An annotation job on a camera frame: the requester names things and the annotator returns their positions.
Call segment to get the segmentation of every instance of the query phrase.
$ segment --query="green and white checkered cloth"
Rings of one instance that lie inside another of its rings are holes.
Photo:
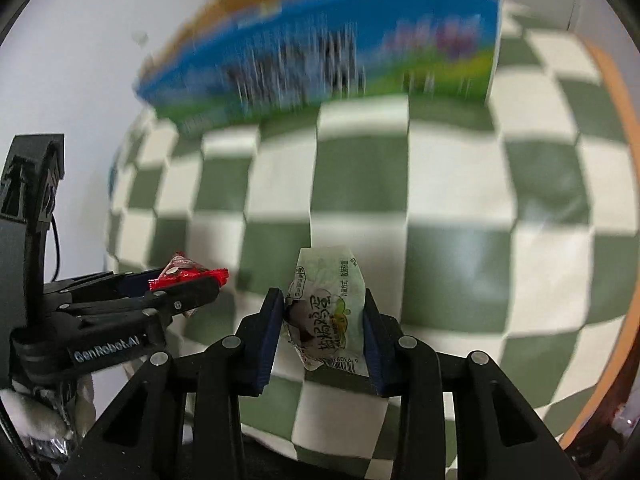
[[[234,332],[270,286],[286,290],[301,247],[344,244],[405,333],[441,352],[487,352],[559,436],[590,398],[634,290],[638,197],[616,110],[580,42],[515,4],[487,107],[331,102],[202,140],[148,110],[117,170],[110,269],[164,266],[185,250],[231,272],[215,304],[171,326],[180,354]],[[373,396],[366,378],[305,371],[284,340],[241,416],[286,456],[389,478],[398,399]]]

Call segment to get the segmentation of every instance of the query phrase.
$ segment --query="screw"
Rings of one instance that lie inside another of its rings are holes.
[[[228,335],[222,340],[222,346],[225,348],[238,348],[242,341],[236,335]]]
[[[418,346],[418,342],[415,337],[411,337],[410,335],[403,335],[400,339],[398,339],[398,344],[402,348],[415,348]]]
[[[489,362],[489,356],[484,352],[476,350],[471,354],[471,360],[477,365],[485,365]]]
[[[151,364],[153,366],[162,366],[169,360],[169,356],[164,352],[156,352],[151,356]]]

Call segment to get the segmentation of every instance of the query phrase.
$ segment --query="red candy wrapper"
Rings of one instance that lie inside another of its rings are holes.
[[[154,280],[149,280],[149,290],[186,282],[200,276],[213,276],[218,280],[218,285],[223,286],[229,277],[229,271],[227,269],[210,270],[190,260],[184,253],[175,253],[160,275]]]

